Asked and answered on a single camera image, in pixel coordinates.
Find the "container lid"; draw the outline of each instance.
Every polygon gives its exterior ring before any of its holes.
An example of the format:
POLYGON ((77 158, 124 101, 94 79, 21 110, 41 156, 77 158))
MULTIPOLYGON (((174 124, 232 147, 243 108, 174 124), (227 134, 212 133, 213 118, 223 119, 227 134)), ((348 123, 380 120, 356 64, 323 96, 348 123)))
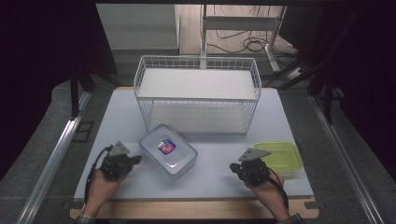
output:
POLYGON ((274 171, 292 171, 303 168, 300 153, 292 142, 260 142, 256 143, 255 148, 272 152, 271 155, 262 157, 262 160, 274 171))
POLYGON ((165 124, 148 133, 139 144, 170 176, 182 173, 198 156, 195 148, 165 124))

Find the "gray floor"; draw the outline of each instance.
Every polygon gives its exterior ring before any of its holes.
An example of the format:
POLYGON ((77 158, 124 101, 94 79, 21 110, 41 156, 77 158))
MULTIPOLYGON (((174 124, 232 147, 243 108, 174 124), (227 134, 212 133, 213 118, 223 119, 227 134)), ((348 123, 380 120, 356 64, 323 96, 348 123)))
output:
MULTIPOLYGON (((118 62, 119 76, 115 77, 125 85, 132 85, 134 71, 140 55, 129 55, 118 62)), ((261 75, 272 75, 265 57, 257 57, 261 75)), ((97 85, 87 105, 82 122, 92 123, 92 132, 86 142, 72 142, 67 149, 62 164, 37 211, 34 223, 72 223, 69 208, 74 206, 73 196, 90 153, 96 132, 106 111, 114 86, 92 76, 97 85)), ((282 76, 271 83, 276 86, 287 80, 282 76)), ((307 223, 370 223, 346 172, 334 151, 332 142, 326 135, 318 114, 306 93, 310 79, 285 91, 280 97, 296 141, 303 149, 302 157, 311 186, 319 207, 319 217, 307 223)), ((52 150, 55 148, 64 126, 70 119, 70 88, 66 82, 53 90, 52 103, 47 114, 37 127, 31 140, 7 175, 0 182, 1 223, 15 223, 32 189, 35 186, 52 150)), ((332 105, 333 127, 352 159, 353 164, 365 186, 373 196, 383 223, 396 223, 396 184, 365 144, 359 134, 348 122, 337 101, 332 105)), ((85 133, 76 134, 81 140, 85 133)), ((112 220, 113 223, 124 223, 112 220)), ((213 223, 212 220, 200 223, 213 223)), ((148 223, 134 220, 132 223, 148 223)), ((218 223, 239 223, 239 221, 218 221, 218 223)))

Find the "wire mesh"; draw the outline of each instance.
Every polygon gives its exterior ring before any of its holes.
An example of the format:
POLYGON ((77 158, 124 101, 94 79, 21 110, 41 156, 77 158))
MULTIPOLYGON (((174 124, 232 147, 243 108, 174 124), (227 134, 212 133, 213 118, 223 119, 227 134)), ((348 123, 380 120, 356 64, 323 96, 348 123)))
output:
POLYGON ((169 122, 175 122, 180 125, 180 123, 184 122, 183 126, 188 130, 178 130, 177 127, 174 128, 179 132, 187 133, 247 133, 256 105, 260 98, 261 88, 262 83, 260 80, 260 74, 258 72, 256 62, 252 58, 143 56, 140 60, 134 78, 134 93, 148 131, 151 131, 161 123, 167 123, 169 125, 169 122), (182 97, 170 99, 166 97, 161 98, 161 96, 153 100, 139 96, 140 87, 142 85, 146 69, 202 69, 201 65, 203 63, 205 64, 206 70, 249 71, 254 89, 254 101, 245 102, 237 99, 183 99, 182 97), (153 115, 153 111, 161 111, 161 113, 164 114, 153 115), (210 126, 209 128, 201 127, 201 125, 197 125, 196 122, 190 124, 190 126, 194 127, 186 128, 187 125, 185 125, 185 123, 189 124, 190 120, 183 121, 183 118, 206 119, 212 123, 206 125, 210 126), (239 123, 239 121, 241 121, 240 126, 242 127, 233 127, 234 130, 232 130, 230 123, 235 124, 239 123))

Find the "yellow-green container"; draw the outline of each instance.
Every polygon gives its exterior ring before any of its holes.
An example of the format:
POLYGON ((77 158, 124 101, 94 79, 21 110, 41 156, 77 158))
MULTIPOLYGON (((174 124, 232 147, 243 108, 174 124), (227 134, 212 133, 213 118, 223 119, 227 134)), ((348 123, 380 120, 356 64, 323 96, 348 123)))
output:
POLYGON ((255 148, 272 152, 271 155, 262 157, 262 160, 274 171, 295 171, 303 168, 300 153, 292 142, 260 142, 256 143, 255 148))

